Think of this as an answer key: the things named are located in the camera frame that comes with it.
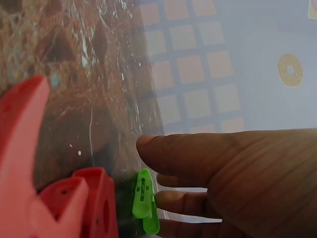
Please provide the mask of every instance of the hand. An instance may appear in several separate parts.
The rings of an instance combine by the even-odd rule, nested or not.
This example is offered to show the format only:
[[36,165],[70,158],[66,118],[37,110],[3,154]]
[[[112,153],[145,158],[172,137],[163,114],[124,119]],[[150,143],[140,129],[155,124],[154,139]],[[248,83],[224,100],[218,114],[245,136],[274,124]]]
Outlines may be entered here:
[[161,220],[162,238],[317,237],[317,130],[142,136],[142,160],[167,187],[158,208],[222,223]]

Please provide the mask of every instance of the donut picture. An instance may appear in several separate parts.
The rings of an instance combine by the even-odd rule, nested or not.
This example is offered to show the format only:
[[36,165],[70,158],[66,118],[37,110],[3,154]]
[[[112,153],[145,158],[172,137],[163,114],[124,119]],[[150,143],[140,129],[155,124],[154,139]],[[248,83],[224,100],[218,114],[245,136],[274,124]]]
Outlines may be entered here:
[[303,67],[299,59],[292,54],[284,54],[277,65],[282,83],[291,88],[299,87],[304,78]]

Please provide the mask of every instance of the green toy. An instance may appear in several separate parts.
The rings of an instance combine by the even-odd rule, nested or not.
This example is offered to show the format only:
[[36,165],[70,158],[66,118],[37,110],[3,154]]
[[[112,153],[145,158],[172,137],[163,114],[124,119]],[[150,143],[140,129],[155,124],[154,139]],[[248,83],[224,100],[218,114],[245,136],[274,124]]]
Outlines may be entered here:
[[147,234],[156,235],[159,232],[159,217],[155,204],[153,181],[148,169],[144,169],[138,174],[132,214],[143,220],[143,229]]

